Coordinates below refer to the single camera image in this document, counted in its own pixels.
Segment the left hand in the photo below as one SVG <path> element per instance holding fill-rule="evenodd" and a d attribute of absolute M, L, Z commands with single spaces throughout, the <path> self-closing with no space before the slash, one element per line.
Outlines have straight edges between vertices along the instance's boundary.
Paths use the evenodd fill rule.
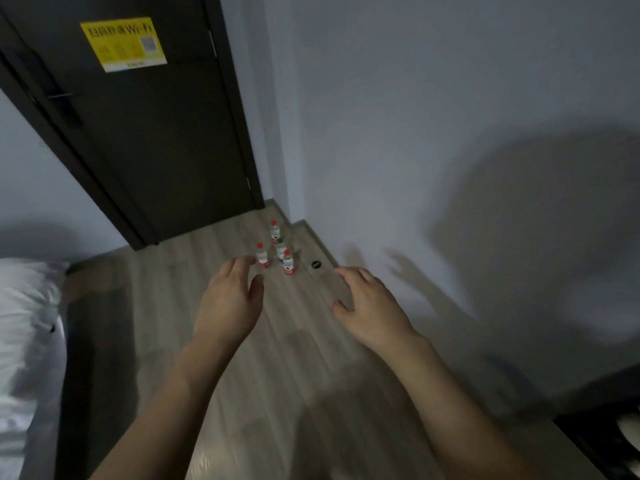
<path fill-rule="evenodd" d="M 211 279 L 200 301 L 193 338 L 239 346 L 253 330 L 262 312 L 264 278 L 256 275 L 248 286 L 249 266 L 255 257 L 224 263 Z"/>

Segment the forearm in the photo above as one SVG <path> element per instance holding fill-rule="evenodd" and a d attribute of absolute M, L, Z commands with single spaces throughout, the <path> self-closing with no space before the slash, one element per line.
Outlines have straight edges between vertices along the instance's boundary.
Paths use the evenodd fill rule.
<path fill-rule="evenodd" d="M 190 343 L 160 393 L 91 480 L 183 479 L 213 390 L 236 348 L 197 339 Z"/>
<path fill-rule="evenodd" d="M 449 478 L 532 478 L 520 455 L 426 339 L 415 334 L 381 356 L 411 396 Z"/>

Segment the plastic bottle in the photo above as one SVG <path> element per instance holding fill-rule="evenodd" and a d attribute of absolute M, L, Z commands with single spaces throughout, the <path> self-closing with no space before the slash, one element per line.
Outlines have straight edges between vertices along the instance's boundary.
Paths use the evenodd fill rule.
<path fill-rule="evenodd" d="M 260 266 L 267 267 L 269 265 L 269 255 L 267 254 L 267 250 L 264 249 L 261 242 L 258 242 L 258 252 L 255 254 L 258 258 L 258 263 Z"/>
<path fill-rule="evenodd" d="M 282 265 L 284 266 L 285 273 L 293 274 L 294 272 L 293 256 L 291 255 L 291 251 L 288 249 L 284 251 L 284 259 L 282 260 Z"/>
<path fill-rule="evenodd" d="M 278 254 L 278 261 L 282 262 L 282 260 L 284 259 L 284 251 L 287 250 L 287 247 L 284 243 L 284 239 L 279 237 L 278 238 L 278 243 L 276 244 L 276 252 Z"/>
<path fill-rule="evenodd" d="M 280 226 L 276 221 L 271 221 L 271 240 L 274 244 L 278 243 L 280 237 Z"/>

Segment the bed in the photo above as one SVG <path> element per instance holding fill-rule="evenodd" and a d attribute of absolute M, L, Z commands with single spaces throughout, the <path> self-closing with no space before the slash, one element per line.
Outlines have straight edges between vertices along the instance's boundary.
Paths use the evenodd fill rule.
<path fill-rule="evenodd" d="M 0 259 L 0 480 L 52 480 L 67 362 L 66 264 Z"/>

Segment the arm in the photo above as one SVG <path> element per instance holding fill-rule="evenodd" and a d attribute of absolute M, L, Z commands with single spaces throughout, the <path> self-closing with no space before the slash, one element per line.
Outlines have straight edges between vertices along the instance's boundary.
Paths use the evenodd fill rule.
<path fill-rule="evenodd" d="M 524 460 L 463 391 L 427 339 L 413 329 L 384 284 L 366 269 L 341 267 L 336 272 L 351 288 L 355 309 L 348 311 L 336 300 L 334 315 L 402 382 L 447 477 L 533 479 Z"/>
<path fill-rule="evenodd" d="M 220 376 L 262 311 L 261 275 L 248 288 L 255 258 L 224 263 L 205 291 L 193 339 L 164 386 L 91 480 L 183 479 Z"/>

